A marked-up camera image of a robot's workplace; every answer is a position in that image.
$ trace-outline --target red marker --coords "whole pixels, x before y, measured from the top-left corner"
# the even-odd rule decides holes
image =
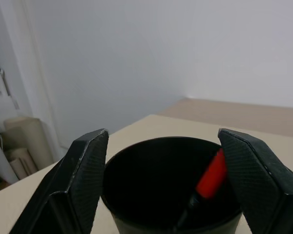
[[[188,214],[191,213],[192,210],[196,209],[200,202],[211,199],[215,196],[226,176],[227,167],[225,156],[223,150],[220,149],[213,158],[212,162],[209,164],[207,170],[204,172],[200,181],[197,183],[195,193],[192,195],[188,206],[178,220],[177,228],[184,225]]]

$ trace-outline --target black cup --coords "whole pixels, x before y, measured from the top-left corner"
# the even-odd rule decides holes
[[[163,137],[117,153],[105,167],[102,199],[120,234],[173,233],[196,183],[220,147],[196,138]],[[240,205],[225,181],[176,233],[233,234],[240,216]]]

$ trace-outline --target white wall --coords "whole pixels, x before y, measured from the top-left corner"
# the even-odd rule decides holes
[[[12,42],[0,8],[0,68],[5,71],[5,79],[12,98],[19,106],[20,114],[31,116],[32,111],[21,79],[20,70],[12,47]]]
[[[62,145],[182,96],[293,107],[293,0],[25,0]]]

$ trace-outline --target table surface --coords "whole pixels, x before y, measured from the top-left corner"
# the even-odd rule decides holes
[[[129,145],[155,137],[197,137],[219,143],[217,133],[220,127],[245,132],[264,140],[280,160],[293,170],[293,137],[159,115],[147,116],[112,134],[108,143],[106,159],[109,160],[117,152]],[[6,234],[11,230],[36,187],[53,166],[54,164],[0,191],[0,234]],[[118,234],[112,216],[101,200],[98,204],[91,233]],[[236,233],[251,233],[244,217],[241,218]]]

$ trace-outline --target table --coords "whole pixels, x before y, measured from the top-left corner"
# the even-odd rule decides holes
[[[220,127],[226,126],[150,115],[112,134],[108,143],[106,159],[109,160],[121,149],[131,144],[155,137],[187,136],[219,143],[217,133]],[[230,126],[226,128],[245,132],[264,140],[280,160],[293,170],[292,136],[237,129]],[[53,166],[54,164],[0,191],[0,234],[10,231],[36,187]],[[241,218],[236,233],[251,234],[244,217]],[[98,204],[92,234],[118,234],[112,216],[101,200]]]

